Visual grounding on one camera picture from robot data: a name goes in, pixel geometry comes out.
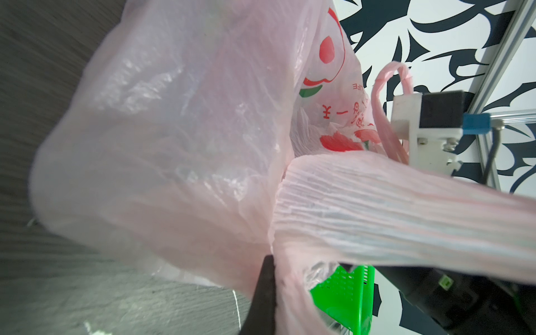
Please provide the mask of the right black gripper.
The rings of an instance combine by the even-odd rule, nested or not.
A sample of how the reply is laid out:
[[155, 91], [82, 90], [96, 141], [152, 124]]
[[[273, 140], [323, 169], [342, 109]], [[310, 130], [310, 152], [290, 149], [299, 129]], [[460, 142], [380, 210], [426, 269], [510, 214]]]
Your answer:
[[448, 334], [535, 333], [535, 286], [430, 267], [375, 270]]

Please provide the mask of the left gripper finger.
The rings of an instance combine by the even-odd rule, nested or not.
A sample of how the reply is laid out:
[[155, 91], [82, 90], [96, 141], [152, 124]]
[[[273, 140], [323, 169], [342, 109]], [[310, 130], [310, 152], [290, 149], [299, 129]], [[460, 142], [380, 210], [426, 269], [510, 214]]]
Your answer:
[[275, 335], [276, 277], [273, 255], [262, 263], [247, 318], [239, 335]]

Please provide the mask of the green plastic perforated basket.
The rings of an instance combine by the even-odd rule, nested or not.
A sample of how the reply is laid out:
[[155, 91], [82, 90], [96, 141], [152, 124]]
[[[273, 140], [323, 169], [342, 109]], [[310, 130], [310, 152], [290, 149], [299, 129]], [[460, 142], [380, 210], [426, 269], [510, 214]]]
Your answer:
[[353, 334], [367, 335], [373, 321], [375, 268], [358, 266], [351, 272], [339, 265], [311, 290], [314, 304]]

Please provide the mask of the pink plastic bag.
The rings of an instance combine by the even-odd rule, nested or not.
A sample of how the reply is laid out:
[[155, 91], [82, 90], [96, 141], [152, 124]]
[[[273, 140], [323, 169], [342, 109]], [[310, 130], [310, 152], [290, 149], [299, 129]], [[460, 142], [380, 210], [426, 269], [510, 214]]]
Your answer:
[[327, 334], [317, 265], [535, 282], [535, 201], [416, 170], [331, 1], [128, 1], [30, 174], [55, 234], [252, 295], [276, 333]]

